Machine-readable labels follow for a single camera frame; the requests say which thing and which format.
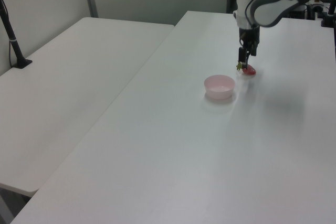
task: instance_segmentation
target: cable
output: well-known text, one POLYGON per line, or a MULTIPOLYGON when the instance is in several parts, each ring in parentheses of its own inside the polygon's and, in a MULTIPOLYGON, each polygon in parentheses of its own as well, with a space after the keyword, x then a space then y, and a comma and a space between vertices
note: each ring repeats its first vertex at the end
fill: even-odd
POLYGON ((10 67, 12 68, 12 67, 13 67, 13 66, 12 66, 12 61, 11 61, 11 59, 10 59, 10 58, 11 58, 11 57, 10 57, 10 56, 11 56, 11 53, 10 53, 10 43, 11 43, 11 42, 9 41, 9 50, 8 50, 8 51, 9 51, 9 56, 8 56, 8 57, 9 57, 9 65, 10 65, 10 67))
POLYGON ((246 19, 247 19, 247 22, 250 24, 251 28, 253 28, 253 25, 252 25, 252 23, 250 22, 250 20, 249 20, 248 17, 247 17, 247 8, 250 6, 250 4, 251 4, 253 1, 254 1, 254 0, 251 0, 251 1, 248 3, 248 5, 246 6, 246 8, 245 8, 245 17, 246 17, 246 19))
POLYGON ((7 10, 7 6, 6 6, 5 2, 4 2, 4 0, 1 0, 1 2, 2 2, 2 4, 4 5, 4 7, 5 7, 5 10, 6 10, 6 14, 7 14, 7 16, 8 16, 8 10, 7 10))

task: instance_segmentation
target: bowl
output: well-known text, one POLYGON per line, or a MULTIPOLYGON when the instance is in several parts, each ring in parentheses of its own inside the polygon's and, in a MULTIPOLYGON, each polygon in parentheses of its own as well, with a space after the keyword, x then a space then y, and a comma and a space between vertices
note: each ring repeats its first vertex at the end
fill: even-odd
POLYGON ((217 74, 206 78, 204 87, 208 97, 223 100, 232 96, 235 81, 229 76, 217 74))

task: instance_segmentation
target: tabletop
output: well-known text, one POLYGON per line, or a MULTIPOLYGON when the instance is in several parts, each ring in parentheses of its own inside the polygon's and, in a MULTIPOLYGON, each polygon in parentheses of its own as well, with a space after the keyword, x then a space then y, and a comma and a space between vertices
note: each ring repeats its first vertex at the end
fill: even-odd
POLYGON ((173 26, 84 18, 0 77, 0 187, 32 196, 173 26))
POLYGON ((336 223, 333 29, 261 28, 254 77, 238 47, 232 15, 188 12, 13 224, 336 223))

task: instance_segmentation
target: floor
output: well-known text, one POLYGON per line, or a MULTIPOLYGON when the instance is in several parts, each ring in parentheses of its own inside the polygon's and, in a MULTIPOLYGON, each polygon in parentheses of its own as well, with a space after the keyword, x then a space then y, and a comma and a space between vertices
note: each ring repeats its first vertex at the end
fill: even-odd
POLYGON ((0 188, 0 224, 11 223, 29 200, 29 197, 0 188))

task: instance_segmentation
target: white table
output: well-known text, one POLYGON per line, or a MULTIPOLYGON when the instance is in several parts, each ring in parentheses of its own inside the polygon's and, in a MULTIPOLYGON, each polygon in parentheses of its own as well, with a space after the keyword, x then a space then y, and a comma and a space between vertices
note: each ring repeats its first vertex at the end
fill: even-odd
POLYGON ((32 196, 173 26, 84 18, 0 77, 0 187, 32 196))
POLYGON ((260 41, 244 77, 233 16, 188 12, 13 224, 336 223, 333 30, 260 41), (213 74, 231 99, 204 97, 213 74))

